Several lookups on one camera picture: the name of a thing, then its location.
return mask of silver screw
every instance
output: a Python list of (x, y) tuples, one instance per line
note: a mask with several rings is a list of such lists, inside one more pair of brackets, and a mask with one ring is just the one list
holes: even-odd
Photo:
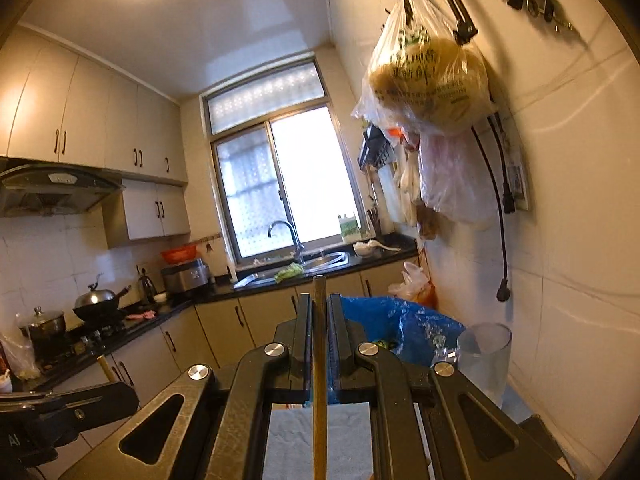
[(277, 357), (284, 354), (284, 345), (280, 343), (269, 343), (264, 347), (264, 353), (271, 357)]
[(449, 377), (453, 375), (454, 368), (451, 363), (439, 362), (433, 367), (433, 370), (441, 377)]
[(209, 369), (205, 365), (193, 365), (187, 373), (191, 379), (199, 381), (209, 375)]
[(378, 345), (375, 343), (362, 343), (358, 346), (358, 352), (362, 355), (375, 355), (378, 353)]

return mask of chrome faucet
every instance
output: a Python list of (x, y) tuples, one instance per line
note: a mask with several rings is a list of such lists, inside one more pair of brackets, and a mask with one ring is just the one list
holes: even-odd
[(302, 251), (305, 250), (305, 247), (303, 244), (300, 243), (300, 238), (298, 238), (298, 232), (296, 231), (296, 228), (293, 227), (292, 224), (290, 224), (286, 220), (276, 220), (275, 222), (271, 222), (271, 224), (269, 225), (269, 231), (267, 231), (267, 235), (269, 236), (269, 238), (271, 238), (271, 230), (278, 224), (286, 225), (289, 228), (289, 231), (291, 231), (291, 239), (293, 240), (293, 244), (296, 247), (296, 251), (294, 252), (294, 258), (299, 264), (303, 263)]

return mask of white ceiling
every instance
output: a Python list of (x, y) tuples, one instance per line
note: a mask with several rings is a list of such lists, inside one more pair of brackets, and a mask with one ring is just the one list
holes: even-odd
[(325, 0), (35, 0), (22, 20), (177, 100), (330, 38)]

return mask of wooden handle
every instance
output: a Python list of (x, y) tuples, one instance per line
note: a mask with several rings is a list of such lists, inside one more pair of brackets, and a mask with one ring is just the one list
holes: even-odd
[(102, 368), (102, 371), (107, 376), (107, 380), (110, 383), (116, 382), (117, 380), (116, 376), (113, 374), (113, 370), (109, 368), (109, 364), (107, 362), (107, 359), (104, 358), (104, 355), (101, 355), (100, 357), (98, 357), (98, 362), (100, 363), (100, 367)]
[(326, 278), (314, 277), (313, 294), (314, 480), (326, 480)]

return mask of kitchen sink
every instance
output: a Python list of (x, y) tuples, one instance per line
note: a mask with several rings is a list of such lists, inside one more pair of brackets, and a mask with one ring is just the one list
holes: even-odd
[[(302, 264), (304, 270), (303, 276), (313, 276), (320, 274), (326, 270), (339, 269), (349, 263), (349, 255), (345, 251), (338, 253), (324, 254), (311, 260), (307, 260)], [(287, 266), (276, 267), (274, 269), (261, 270), (249, 274), (234, 285), (234, 288), (242, 288), (247, 285), (271, 285), (275, 283), (275, 275)]]

